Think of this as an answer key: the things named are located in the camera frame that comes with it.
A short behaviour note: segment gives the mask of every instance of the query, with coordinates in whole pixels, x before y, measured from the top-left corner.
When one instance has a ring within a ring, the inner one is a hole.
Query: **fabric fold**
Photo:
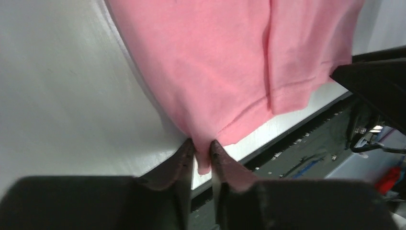
[[[351,62],[363,0],[110,0],[145,82],[192,137],[199,173],[209,144],[238,142],[274,115],[307,106]]]

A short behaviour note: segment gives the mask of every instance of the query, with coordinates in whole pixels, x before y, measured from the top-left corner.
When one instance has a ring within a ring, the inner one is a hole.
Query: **white surface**
[[[392,218],[394,219],[396,225],[398,226],[398,228],[400,230],[405,229],[405,226],[406,226],[406,219],[405,218],[401,217],[400,215],[398,215],[396,213],[394,213],[392,215]]]
[[[406,44],[406,1],[367,0],[354,53]],[[236,160],[345,92],[273,118]],[[141,175],[183,142],[131,62],[101,0],[0,0],[0,191],[26,175]],[[210,179],[195,173],[193,188]]]

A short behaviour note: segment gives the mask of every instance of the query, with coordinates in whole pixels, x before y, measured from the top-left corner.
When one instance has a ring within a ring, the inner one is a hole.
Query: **black cable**
[[[297,165],[295,165],[293,168],[291,168],[289,171],[287,171],[286,173],[282,174],[280,176],[280,178],[285,178],[287,176],[289,176],[291,173],[293,173],[294,171],[296,171],[299,167],[301,167],[302,165],[304,165],[306,162],[308,162],[309,160],[315,159],[315,158],[320,158],[322,156],[326,156],[327,154],[313,154],[310,157],[303,157],[302,159],[300,159],[300,163],[298,163]]]
[[[378,149],[382,149],[384,152],[406,154],[406,149],[387,148],[380,144],[372,144],[372,145],[362,146],[362,147],[358,147],[358,148],[352,147],[351,151],[355,152],[355,153],[360,153],[360,152],[367,152],[367,151],[378,150]]]

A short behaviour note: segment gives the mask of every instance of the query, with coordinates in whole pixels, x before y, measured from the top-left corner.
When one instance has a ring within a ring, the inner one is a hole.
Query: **pink fabric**
[[[199,173],[209,143],[233,144],[303,109],[351,62],[363,0],[110,0],[146,83],[192,137]]]

